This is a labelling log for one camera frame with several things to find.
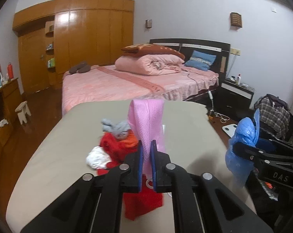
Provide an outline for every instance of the small wooden stool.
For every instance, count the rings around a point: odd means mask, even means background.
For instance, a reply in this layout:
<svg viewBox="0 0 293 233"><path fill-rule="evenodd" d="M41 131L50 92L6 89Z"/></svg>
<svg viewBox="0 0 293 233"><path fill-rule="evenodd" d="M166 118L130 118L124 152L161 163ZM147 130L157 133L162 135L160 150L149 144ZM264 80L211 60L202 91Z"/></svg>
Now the small wooden stool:
<svg viewBox="0 0 293 233"><path fill-rule="evenodd" d="M26 113L31 116L27 101L20 103L20 105L18 105L18 107L15 109L15 112L17 112L17 116L21 125L23 124L23 121L27 123Z"/></svg>

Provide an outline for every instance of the black headboard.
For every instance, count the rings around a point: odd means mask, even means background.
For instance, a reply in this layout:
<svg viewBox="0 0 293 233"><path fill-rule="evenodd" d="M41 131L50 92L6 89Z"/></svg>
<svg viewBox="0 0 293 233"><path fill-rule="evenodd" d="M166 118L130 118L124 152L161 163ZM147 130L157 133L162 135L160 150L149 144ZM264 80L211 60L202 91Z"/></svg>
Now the black headboard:
<svg viewBox="0 0 293 233"><path fill-rule="evenodd" d="M187 38L159 38L151 39L150 44L160 44L175 49L185 55L185 62L188 61L194 50L207 54L216 55L210 70L219 74L219 84L226 78L228 58L231 45L209 40L187 39Z"/></svg>

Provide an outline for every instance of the bed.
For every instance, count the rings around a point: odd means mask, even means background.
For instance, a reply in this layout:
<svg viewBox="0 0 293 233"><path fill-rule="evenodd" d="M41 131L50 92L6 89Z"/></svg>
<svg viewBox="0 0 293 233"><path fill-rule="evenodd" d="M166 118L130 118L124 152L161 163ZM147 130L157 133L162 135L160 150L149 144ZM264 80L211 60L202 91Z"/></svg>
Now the bed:
<svg viewBox="0 0 293 233"><path fill-rule="evenodd" d="M145 76L119 72L114 65L92 66L84 74L65 73L62 91L62 114L79 103L117 101L134 98L162 98L165 100L197 101L207 90L215 88L225 79L230 44L198 40L165 38L151 39L150 43L168 46L189 60L193 50L216 55L211 71L218 78L206 78L189 71L160 76Z"/></svg>

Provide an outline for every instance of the wooden wardrobe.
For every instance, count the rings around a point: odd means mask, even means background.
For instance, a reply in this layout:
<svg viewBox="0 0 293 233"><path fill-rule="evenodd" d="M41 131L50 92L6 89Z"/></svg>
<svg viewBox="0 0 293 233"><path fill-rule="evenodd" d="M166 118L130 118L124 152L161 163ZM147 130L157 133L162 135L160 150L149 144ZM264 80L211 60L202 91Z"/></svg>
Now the wooden wardrobe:
<svg viewBox="0 0 293 233"><path fill-rule="evenodd" d="M115 62L121 48L133 44L133 10L133 0L52 0L17 12L13 30L19 33L25 92L61 87L63 74L81 61ZM46 24L53 24L52 35L46 35ZM47 68L48 41L54 45L52 70Z"/></svg>

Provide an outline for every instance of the blue pillow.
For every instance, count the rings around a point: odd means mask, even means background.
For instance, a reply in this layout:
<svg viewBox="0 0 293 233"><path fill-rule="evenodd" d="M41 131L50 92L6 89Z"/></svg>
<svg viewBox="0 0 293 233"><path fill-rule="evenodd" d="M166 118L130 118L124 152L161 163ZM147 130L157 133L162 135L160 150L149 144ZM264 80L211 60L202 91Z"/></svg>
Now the blue pillow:
<svg viewBox="0 0 293 233"><path fill-rule="evenodd" d="M209 70L210 66L214 63L216 55L206 54L199 51L193 51L190 60L184 65L194 67L203 71Z"/></svg>

